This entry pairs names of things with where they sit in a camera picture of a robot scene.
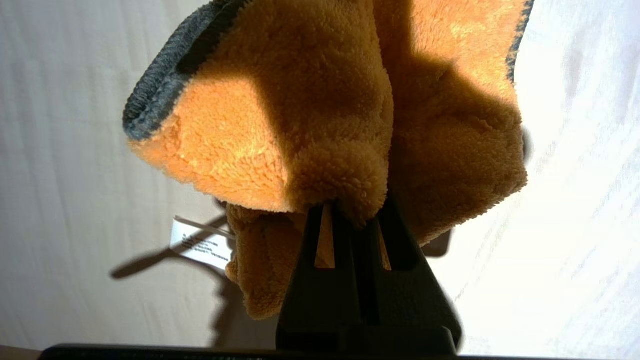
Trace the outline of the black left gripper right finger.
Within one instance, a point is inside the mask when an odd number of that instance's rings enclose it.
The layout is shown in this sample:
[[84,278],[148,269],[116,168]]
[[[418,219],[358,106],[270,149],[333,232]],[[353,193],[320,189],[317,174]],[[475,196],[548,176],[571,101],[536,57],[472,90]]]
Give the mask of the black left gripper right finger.
[[463,331],[453,306],[409,231],[393,196],[352,244],[368,351],[457,351]]

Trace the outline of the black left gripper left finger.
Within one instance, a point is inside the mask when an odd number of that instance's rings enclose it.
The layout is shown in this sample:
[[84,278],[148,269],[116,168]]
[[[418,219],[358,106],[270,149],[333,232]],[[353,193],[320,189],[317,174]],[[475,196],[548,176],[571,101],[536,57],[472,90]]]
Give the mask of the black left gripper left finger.
[[297,265],[279,313],[278,350],[346,350],[349,332],[362,323],[354,229],[343,215],[331,217],[334,268],[318,268],[322,220],[322,205],[309,210]]

